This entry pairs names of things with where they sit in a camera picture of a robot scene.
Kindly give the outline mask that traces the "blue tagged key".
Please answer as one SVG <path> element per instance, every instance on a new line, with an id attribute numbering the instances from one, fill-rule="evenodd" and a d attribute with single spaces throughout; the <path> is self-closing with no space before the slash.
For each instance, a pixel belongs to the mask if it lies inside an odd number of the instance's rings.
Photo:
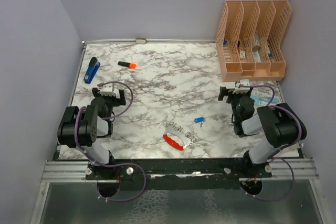
<path id="1" fill-rule="evenodd" d="M 197 124 L 199 124 L 200 127 L 202 127 L 202 126 L 203 126 L 203 123 L 205 122 L 205 118 L 204 118 L 204 117 L 198 117 L 198 118 L 195 118 L 195 119 L 194 119 L 194 122 L 197 123 Z"/>

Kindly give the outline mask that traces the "red handled keyring with rings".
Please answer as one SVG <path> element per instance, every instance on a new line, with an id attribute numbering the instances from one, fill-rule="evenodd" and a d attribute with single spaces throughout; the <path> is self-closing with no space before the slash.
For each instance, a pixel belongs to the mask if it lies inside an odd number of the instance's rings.
<path id="1" fill-rule="evenodd" d="M 178 151 L 184 151 L 187 147 L 191 147 L 196 142 L 192 128 L 181 126 L 173 122 L 166 123 L 163 139 L 169 146 Z"/>

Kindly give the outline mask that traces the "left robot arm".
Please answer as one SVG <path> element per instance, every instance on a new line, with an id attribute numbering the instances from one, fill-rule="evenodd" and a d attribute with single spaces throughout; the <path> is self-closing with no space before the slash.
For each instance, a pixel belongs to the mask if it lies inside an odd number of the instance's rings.
<path id="1" fill-rule="evenodd" d="M 98 166 L 104 179 L 115 175 L 116 166 L 109 150 L 102 146 L 100 138 L 110 137 L 113 132 L 113 108 L 125 106 L 125 92 L 114 92 L 114 87 L 93 88 L 93 100 L 84 109 L 66 107 L 60 121 L 57 139 L 59 144 L 75 148 L 89 158 L 91 166 Z"/>

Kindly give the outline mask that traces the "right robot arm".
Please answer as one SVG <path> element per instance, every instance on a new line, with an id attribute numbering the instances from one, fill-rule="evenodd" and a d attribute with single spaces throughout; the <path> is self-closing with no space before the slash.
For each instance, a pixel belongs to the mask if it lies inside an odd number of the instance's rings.
<path id="1" fill-rule="evenodd" d="M 218 96 L 219 101 L 226 97 L 226 102 L 232 107 L 232 124 L 236 135 L 265 135 L 243 155 L 241 171 L 246 177 L 254 177 L 269 159 L 307 137 L 306 126 L 287 103 L 268 103 L 255 109 L 255 101 L 250 97 L 254 87 L 242 84 L 233 89 L 220 87 Z"/>

